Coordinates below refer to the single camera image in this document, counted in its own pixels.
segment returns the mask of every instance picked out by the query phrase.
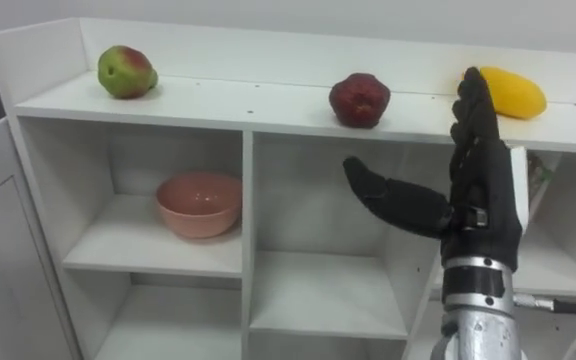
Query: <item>black robotic glove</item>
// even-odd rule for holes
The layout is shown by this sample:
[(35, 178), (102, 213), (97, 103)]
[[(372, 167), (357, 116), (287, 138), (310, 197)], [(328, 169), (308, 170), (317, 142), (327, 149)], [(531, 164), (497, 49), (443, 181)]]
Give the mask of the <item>black robotic glove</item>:
[(450, 162), (450, 202), (431, 189), (370, 171), (361, 160), (344, 161), (357, 198), (380, 219), (403, 230), (441, 239), (442, 262), (482, 256), (517, 269), (522, 227), (517, 216), (510, 150), (499, 138), (488, 85), (470, 68), (453, 105), (455, 152)]

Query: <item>bowl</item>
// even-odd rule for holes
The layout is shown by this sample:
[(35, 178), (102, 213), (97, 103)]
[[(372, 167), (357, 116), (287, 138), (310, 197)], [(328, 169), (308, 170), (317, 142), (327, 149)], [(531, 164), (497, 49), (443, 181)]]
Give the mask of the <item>bowl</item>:
[(207, 172), (175, 176), (159, 186), (157, 202), (168, 228), (181, 238), (204, 239), (228, 230), (241, 214), (241, 181)]

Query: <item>robotic hand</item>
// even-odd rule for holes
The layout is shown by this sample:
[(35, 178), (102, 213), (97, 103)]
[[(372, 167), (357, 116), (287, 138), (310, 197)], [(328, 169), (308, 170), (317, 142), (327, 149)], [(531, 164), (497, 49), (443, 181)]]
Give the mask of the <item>robotic hand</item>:
[(446, 314), (444, 338), (432, 358), (519, 360), (512, 273), (528, 213), (527, 195), (516, 201), (516, 188), (526, 182), (525, 151), (513, 154), (500, 140), (488, 85), (476, 68), (466, 71), (458, 94), (452, 108), (457, 122), (451, 128), (449, 200), (419, 185), (385, 179), (354, 157), (344, 161), (344, 171), (354, 194), (375, 216), (441, 240)]
[(480, 256), (517, 269), (522, 235), (515, 205), (510, 149), (499, 138), (488, 85), (470, 68), (453, 104), (450, 131), (450, 201), (431, 189), (370, 171), (361, 160), (344, 161), (352, 191), (375, 216), (403, 230), (441, 240), (442, 262)]

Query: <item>white shelving unit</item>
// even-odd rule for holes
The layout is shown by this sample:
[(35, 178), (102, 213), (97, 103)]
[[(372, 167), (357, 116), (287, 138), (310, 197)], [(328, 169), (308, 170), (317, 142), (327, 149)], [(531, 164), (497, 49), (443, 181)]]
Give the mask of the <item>white shelving unit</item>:
[[(97, 58), (115, 44), (149, 57), (155, 90), (103, 90)], [(370, 215), (341, 162), (448, 193), (450, 108), (473, 64), (526, 74), (551, 101), (500, 118), (556, 170), (515, 286), (576, 299), (576, 54), (103, 19), (0, 32), (0, 92), (85, 360), (427, 359), (438, 244)], [(371, 130), (328, 104), (357, 71), (392, 91)], [(195, 169), (244, 187), (240, 223), (201, 244), (174, 237), (153, 197)], [(576, 357), (576, 317), (518, 318), (527, 359)]]

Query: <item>apple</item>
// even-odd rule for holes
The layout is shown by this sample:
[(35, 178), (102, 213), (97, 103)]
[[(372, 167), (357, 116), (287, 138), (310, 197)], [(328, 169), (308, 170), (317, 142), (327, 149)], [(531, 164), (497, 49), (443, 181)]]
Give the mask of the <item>apple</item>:
[(335, 84), (328, 100), (341, 124), (373, 128), (386, 111), (390, 89), (372, 74), (355, 73)]

